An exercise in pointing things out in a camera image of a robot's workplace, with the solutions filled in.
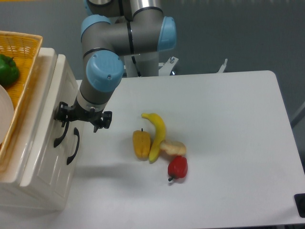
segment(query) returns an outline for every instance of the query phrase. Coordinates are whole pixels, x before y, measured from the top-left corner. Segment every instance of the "black drawer handle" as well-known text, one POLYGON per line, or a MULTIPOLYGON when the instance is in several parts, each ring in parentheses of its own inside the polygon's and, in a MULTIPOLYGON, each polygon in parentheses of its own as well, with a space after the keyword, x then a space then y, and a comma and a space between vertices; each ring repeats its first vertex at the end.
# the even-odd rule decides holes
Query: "black drawer handle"
POLYGON ((56 138, 56 139, 54 140, 54 144, 53 144, 54 148, 56 148, 57 146, 60 145, 60 143, 63 141, 63 139, 65 138, 65 136, 66 136, 66 134, 67 134, 67 132, 68 132, 68 129, 69 129, 69 121, 67 121, 66 123, 62 123, 62 125, 65 125, 65 124, 66 124, 66 127, 65 127, 65 130, 63 131, 62 136, 60 136, 60 137, 58 137, 58 138, 56 138))
POLYGON ((73 159, 75 158, 75 156, 77 154, 78 147, 80 146, 80 132, 78 131, 78 129, 76 127, 74 128, 74 135, 77 136, 76 149, 75 149, 74 154, 67 158, 67 165, 70 164, 73 161, 73 159))

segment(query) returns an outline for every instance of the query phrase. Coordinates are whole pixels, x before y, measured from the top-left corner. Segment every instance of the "red fruit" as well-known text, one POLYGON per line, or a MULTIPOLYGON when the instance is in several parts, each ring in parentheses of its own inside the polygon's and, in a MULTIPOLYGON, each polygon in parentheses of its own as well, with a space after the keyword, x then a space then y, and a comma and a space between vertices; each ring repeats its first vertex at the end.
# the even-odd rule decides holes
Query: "red fruit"
POLYGON ((187 160, 183 156, 176 156, 168 165, 167 173, 171 177, 168 181, 173 179, 184 178, 187 173, 187 160))

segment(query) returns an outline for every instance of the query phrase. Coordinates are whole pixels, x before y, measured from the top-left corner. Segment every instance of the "yellow bell pepper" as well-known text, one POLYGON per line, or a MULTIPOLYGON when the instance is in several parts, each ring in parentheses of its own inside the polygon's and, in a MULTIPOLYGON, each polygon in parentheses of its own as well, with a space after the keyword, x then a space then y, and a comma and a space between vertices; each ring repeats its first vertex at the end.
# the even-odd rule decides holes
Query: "yellow bell pepper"
POLYGON ((136 130, 132 136, 133 149, 139 159, 147 159, 151 149, 151 136, 148 132, 136 130))

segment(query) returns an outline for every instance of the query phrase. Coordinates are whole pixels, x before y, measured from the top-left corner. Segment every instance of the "toy fruit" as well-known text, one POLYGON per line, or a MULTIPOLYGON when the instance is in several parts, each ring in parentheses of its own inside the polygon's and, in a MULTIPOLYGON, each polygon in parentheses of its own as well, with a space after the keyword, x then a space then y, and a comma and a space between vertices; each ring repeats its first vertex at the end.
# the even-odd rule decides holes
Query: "toy fruit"
POLYGON ((149 162, 155 162, 160 155, 160 143, 165 139, 166 127, 162 118, 155 113, 147 114, 143 113, 142 118, 148 119, 156 129, 154 141, 152 143, 151 150, 149 152, 149 162))
POLYGON ((0 84, 9 86, 19 77, 19 69, 13 60, 13 57, 0 54, 0 84))
POLYGON ((160 149, 165 151, 168 155, 177 156, 186 154, 186 146, 182 142, 163 140, 160 143, 160 149))
POLYGON ((170 176, 168 181, 184 178, 187 173, 187 160, 183 156, 176 156, 168 165, 167 173, 170 176))
POLYGON ((134 131, 132 135, 133 149, 139 159, 147 159, 151 149, 151 136, 142 130, 134 131))

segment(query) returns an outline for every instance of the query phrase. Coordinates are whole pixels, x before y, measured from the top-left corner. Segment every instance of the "yellow banana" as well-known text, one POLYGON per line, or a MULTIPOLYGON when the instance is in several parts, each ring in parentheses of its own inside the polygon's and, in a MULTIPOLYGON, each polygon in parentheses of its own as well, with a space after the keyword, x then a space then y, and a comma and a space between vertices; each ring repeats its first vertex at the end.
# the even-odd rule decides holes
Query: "yellow banana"
POLYGON ((142 116, 142 118, 148 119, 155 126, 155 129, 156 129, 154 141, 152 143, 152 147, 149 152, 149 162, 153 163, 158 159, 158 157, 160 155, 160 143, 166 137, 166 127, 165 127, 164 121, 158 114, 143 113, 141 116, 142 116))

